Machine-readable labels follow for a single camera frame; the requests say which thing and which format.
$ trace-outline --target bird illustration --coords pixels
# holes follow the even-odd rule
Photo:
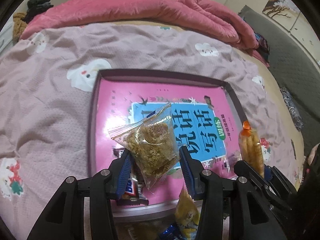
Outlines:
[[[148,98],[146,100],[143,99],[143,97],[139,96],[142,100],[142,103],[139,103],[140,105],[146,106],[148,103]]]
[[[213,110],[213,105],[211,104],[211,98],[209,96],[204,96],[204,100],[207,103],[208,107]]]

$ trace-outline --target bed sheet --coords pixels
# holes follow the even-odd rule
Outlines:
[[[266,163],[295,182],[297,163],[283,124],[289,120],[270,98],[272,90],[265,92],[257,65],[199,33],[126,24],[45,29],[0,59],[0,215],[17,240],[27,238],[66,177],[88,176],[86,133],[98,69],[159,69],[225,80],[258,130]]]

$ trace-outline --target gray lace fabric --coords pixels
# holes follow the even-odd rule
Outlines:
[[[302,118],[299,114],[296,105],[292,102],[291,94],[286,88],[280,88],[280,91],[282,93],[283,100],[289,110],[294,126],[297,128],[298,131],[301,131],[303,127]]]

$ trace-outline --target gray upholstered cushion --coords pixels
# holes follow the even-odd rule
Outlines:
[[[270,72],[293,97],[304,128],[305,155],[320,142],[320,74],[304,51],[271,20],[245,6],[239,14],[266,38],[270,46]]]

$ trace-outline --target metal screw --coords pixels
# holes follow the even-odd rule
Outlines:
[[[245,178],[245,177],[239,177],[239,182],[241,182],[241,183],[247,183],[247,178]]]
[[[100,172],[100,174],[101,174],[102,176],[107,176],[107,175],[110,174],[110,171],[109,171],[108,169],[104,169],[104,170],[102,170],[102,171]]]
[[[203,170],[203,171],[202,171],[202,174],[203,174],[204,176],[210,176],[210,175],[212,174],[212,172],[211,172],[210,170]]]
[[[75,178],[74,177],[68,177],[67,179],[66,179],[66,182],[67,183],[72,183],[72,182],[74,182],[75,181]]]

